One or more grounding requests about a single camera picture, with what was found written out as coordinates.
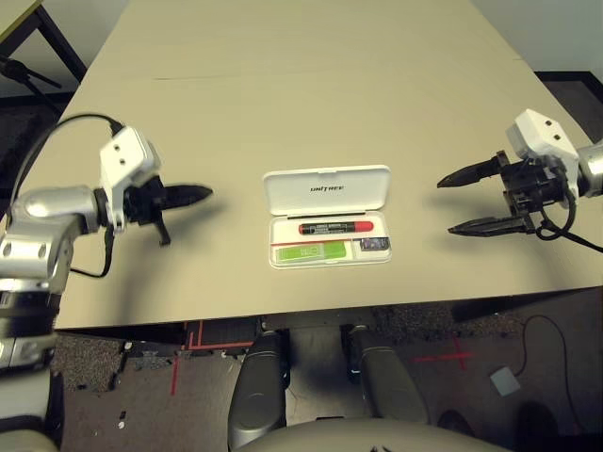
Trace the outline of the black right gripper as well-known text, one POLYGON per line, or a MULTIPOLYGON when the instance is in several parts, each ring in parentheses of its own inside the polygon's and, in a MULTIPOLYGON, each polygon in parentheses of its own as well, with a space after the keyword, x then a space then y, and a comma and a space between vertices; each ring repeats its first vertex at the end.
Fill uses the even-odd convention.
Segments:
POLYGON ((506 218, 477 218, 448 228, 461 236, 498 236, 505 234, 566 234, 570 217, 561 227, 547 215, 545 208, 556 202, 570 203, 565 165, 554 156, 529 157, 511 163, 504 151, 445 176, 438 188, 468 186, 499 174, 504 184, 503 197, 511 215, 506 218))

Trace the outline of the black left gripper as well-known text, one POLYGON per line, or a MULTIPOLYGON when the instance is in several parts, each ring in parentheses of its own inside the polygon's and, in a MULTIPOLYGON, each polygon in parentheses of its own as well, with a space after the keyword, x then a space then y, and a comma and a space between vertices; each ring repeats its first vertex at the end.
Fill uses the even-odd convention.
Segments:
POLYGON ((125 217, 129 223, 154 224, 159 233, 159 245, 169 246, 170 235, 164 223, 162 209, 188 207, 213 194, 201 185, 163 186, 159 176, 154 176, 142 186, 130 186, 125 191, 125 217))

